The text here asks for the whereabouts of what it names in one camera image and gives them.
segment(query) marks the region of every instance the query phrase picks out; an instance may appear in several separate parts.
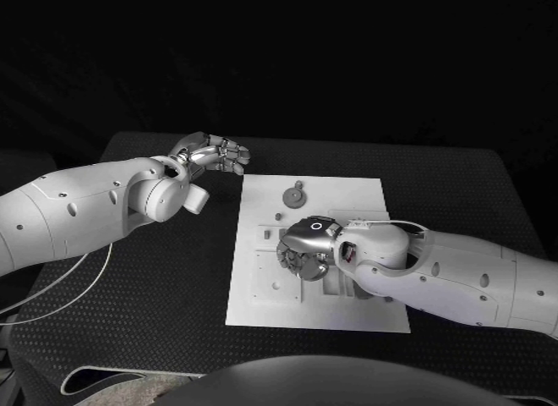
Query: silver robot hand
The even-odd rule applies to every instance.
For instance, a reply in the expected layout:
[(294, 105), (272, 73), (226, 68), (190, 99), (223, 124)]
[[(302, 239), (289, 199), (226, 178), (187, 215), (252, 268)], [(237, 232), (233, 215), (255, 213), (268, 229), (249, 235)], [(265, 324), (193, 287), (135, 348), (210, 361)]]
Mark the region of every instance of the silver robot hand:
[(250, 153), (243, 146), (201, 131), (177, 142), (168, 156), (187, 167), (190, 180), (194, 180), (206, 169), (242, 175), (242, 165), (246, 165), (250, 159)]
[(286, 230), (276, 246), (278, 263), (304, 281), (324, 277), (334, 263), (334, 239), (341, 226), (333, 218), (311, 216)]

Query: black background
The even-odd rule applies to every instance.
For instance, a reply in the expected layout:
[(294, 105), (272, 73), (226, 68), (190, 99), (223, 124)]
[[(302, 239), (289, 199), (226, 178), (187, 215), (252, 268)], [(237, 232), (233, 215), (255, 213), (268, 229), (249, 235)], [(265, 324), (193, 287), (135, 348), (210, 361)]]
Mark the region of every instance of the black background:
[(121, 130), (490, 148), (558, 260), (558, 2), (398, 6), (249, 9), (227, 27), (8, 21), (0, 148), (59, 168)]

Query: black tabletop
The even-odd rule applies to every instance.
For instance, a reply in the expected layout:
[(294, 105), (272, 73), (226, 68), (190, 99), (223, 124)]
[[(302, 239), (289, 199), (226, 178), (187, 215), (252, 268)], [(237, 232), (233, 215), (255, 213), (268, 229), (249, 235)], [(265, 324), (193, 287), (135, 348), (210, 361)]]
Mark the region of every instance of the black tabletop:
[[(102, 161), (167, 154), (178, 134), (119, 133)], [(239, 139), (252, 151), (246, 173), (379, 178), (392, 219), (490, 240), (535, 256), (543, 251), (497, 155), (487, 150)], [(408, 309), (411, 334), (226, 326), (242, 179), (206, 173), (198, 216), (185, 211), (113, 244), (97, 286), (54, 316), (17, 326), (11, 359), (34, 404), (73, 404), (59, 395), (82, 367), (207, 374), (252, 359), (337, 354), (382, 359), (452, 376), (500, 393), (558, 401), (558, 342), (535, 332), (462, 326)], [(106, 255), (80, 269), (20, 318), (46, 313), (85, 289)], [(74, 259), (43, 268), (34, 289)], [(87, 383), (69, 382), (73, 390)]]

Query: white board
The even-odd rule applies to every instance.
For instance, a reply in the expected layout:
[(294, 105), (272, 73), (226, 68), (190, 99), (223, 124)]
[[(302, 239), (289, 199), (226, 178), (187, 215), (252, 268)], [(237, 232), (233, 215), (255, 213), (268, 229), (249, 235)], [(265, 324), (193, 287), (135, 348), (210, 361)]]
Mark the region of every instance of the white board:
[[(307, 201), (301, 208), (289, 209), (282, 193), (297, 180)], [(359, 217), (387, 220), (380, 180), (243, 176), (226, 325), (411, 332), (405, 305), (379, 297), (357, 299), (353, 281), (337, 268), (330, 267), (315, 282), (299, 281), (281, 268), (275, 254), (279, 230), (312, 215), (328, 216), (341, 225)]]

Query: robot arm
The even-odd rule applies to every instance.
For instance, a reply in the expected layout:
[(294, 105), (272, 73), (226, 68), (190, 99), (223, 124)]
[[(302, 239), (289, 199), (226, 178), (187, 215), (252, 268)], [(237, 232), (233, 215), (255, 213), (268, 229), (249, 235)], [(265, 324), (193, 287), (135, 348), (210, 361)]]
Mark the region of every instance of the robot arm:
[(191, 184), (204, 169), (242, 174), (249, 153), (201, 132), (167, 156), (48, 173), (0, 197), (0, 276), (24, 266), (97, 250), (181, 206), (198, 214), (207, 192)]
[(340, 228), (333, 219), (308, 217), (286, 230), (278, 261), (302, 280), (317, 280), (330, 259), (372, 295), (471, 326), (558, 337), (556, 262), (467, 236), (408, 233), (361, 220)]

